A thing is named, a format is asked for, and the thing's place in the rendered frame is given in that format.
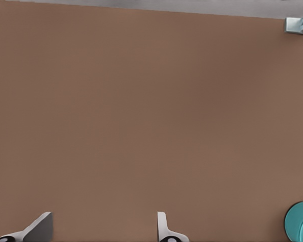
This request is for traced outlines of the silver frame post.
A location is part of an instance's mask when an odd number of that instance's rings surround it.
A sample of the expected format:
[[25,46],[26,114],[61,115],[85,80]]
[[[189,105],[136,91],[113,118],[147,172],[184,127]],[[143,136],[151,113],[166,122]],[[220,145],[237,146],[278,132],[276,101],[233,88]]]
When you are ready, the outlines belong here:
[[303,35],[303,17],[287,17],[284,21],[284,32]]

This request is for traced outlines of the teal pot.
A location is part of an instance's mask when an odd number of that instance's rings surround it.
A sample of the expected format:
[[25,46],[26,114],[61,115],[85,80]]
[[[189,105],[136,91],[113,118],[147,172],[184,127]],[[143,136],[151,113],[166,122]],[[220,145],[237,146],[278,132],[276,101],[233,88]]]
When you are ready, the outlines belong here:
[[303,201],[295,203],[287,211],[284,229],[292,242],[303,242]]

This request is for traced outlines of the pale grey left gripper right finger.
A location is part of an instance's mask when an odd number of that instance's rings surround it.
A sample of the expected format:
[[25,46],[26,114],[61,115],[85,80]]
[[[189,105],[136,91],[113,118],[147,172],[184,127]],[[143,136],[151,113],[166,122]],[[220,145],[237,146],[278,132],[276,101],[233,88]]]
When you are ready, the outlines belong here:
[[165,212],[157,212],[158,242],[189,242],[189,238],[168,228]]

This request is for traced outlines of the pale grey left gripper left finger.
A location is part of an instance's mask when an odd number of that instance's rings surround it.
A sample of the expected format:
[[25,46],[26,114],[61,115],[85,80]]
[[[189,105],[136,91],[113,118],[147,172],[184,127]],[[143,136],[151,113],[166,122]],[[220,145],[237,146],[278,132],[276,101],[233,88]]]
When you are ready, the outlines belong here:
[[0,242],[51,242],[53,212],[44,212],[25,229],[0,237]]

